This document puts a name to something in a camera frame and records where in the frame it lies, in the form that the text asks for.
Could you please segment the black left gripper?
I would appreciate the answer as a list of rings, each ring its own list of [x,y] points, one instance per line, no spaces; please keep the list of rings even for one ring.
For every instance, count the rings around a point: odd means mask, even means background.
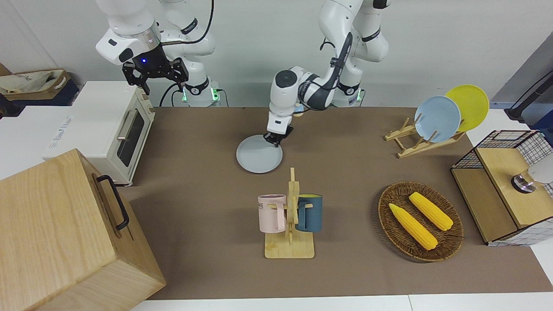
[[[282,140],[287,138],[289,134],[294,130],[293,126],[288,125],[284,134],[273,133],[268,131],[264,135],[264,139],[270,143],[273,147],[280,147]]]

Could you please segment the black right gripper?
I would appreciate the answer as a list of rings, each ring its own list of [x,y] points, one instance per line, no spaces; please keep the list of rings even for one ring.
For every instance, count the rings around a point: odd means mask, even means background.
[[[140,86],[147,96],[150,95],[147,79],[166,78],[178,83],[178,87],[184,87],[189,76],[183,59],[168,59],[161,45],[125,62],[122,71],[127,83]]]

